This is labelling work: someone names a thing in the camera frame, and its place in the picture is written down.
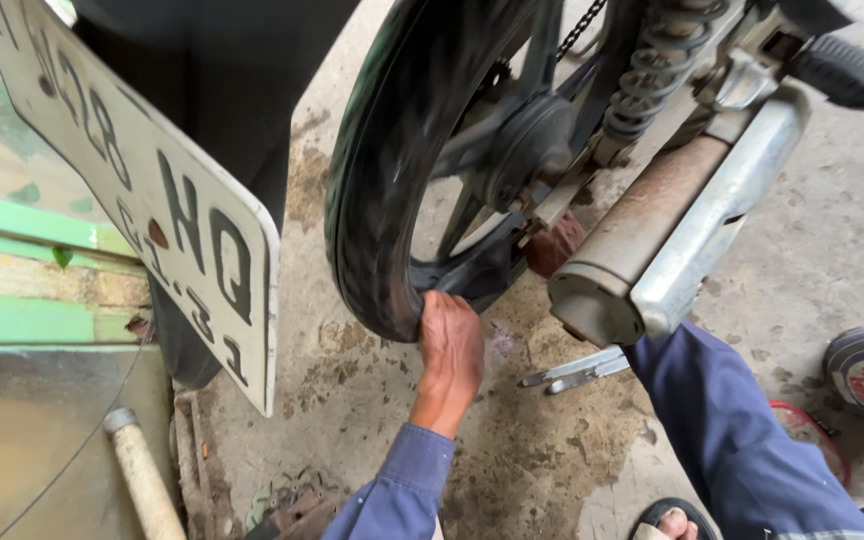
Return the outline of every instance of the concrete floor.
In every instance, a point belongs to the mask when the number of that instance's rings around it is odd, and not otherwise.
[[[347,312],[322,229],[339,122],[390,4],[362,2],[294,115],[274,417],[259,416],[225,373],[199,393],[211,502],[224,512],[216,538],[241,537],[253,495],[281,471],[313,465],[351,489],[366,483],[412,405],[416,347],[379,339]],[[864,48],[864,3],[855,7],[860,22],[842,34]],[[569,3],[566,24],[584,10]],[[582,220],[593,222],[616,192],[597,186]],[[556,397],[517,386],[594,350],[547,311],[542,280],[527,273],[482,317],[483,399],[457,438],[440,514],[447,538],[612,539],[656,498],[697,503],[631,373]],[[829,340],[864,325],[864,113],[817,100],[804,141],[710,277],[694,318],[742,354],[770,398],[842,430],[850,491],[864,499],[864,420],[840,411],[820,373]]]

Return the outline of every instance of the coil spring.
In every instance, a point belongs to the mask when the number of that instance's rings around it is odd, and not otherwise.
[[[619,78],[619,90],[606,109],[606,135],[628,142],[642,136],[695,64],[712,36],[713,21],[728,8],[729,0],[672,0],[654,6],[658,22],[640,36],[650,46],[631,54],[631,70]]]

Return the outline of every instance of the blue sleeve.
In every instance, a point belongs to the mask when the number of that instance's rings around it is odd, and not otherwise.
[[[375,480],[352,495],[322,539],[432,538],[454,451],[452,440],[403,424]]]
[[[864,533],[821,450],[788,436],[736,350],[689,322],[623,350],[725,538]]]

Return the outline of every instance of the muffler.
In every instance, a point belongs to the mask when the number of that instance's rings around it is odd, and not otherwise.
[[[720,113],[656,158],[549,279],[552,314],[599,347],[675,331],[809,116],[804,92],[783,84],[754,115]]]

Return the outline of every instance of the white license plate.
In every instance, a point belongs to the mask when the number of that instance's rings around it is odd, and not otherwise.
[[[270,416],[280,239],[265,206],[42,0],[0,0],[0,71],[18,114],[78,170],[235,383]],[[153,220],[167,247],[150,233]]]

